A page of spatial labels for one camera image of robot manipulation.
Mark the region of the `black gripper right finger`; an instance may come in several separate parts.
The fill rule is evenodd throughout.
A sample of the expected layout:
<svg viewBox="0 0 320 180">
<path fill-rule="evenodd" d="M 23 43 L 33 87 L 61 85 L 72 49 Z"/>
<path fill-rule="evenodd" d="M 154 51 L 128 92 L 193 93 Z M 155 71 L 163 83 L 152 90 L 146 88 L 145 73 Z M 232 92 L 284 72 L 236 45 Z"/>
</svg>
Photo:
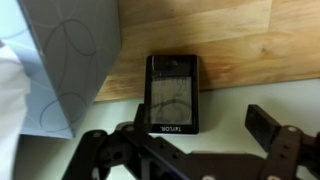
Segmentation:
<svg viewBox="0 0 320 180">
<path fill-rule="evenodd" d="M 264 151 L 270 150 L 281 129 L 281 125 L 274 118 L 255 104 L 250 104 L 247 108 L 245 127 Z"/>
</svg>

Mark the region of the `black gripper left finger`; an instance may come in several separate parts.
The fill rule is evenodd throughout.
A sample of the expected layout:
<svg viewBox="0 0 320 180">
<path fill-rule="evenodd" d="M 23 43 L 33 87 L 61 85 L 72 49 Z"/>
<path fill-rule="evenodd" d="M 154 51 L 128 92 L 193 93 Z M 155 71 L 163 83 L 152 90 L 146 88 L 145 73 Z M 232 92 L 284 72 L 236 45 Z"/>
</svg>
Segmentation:
<svg viewBox="0 0 320 180">
<path fill-rule="evenodd" d="M 134 129 L 135 130 L 145 130 L 145 106 L 143 104 L 138 105 L 136 116 L 134 119 Z"/>
</svg>

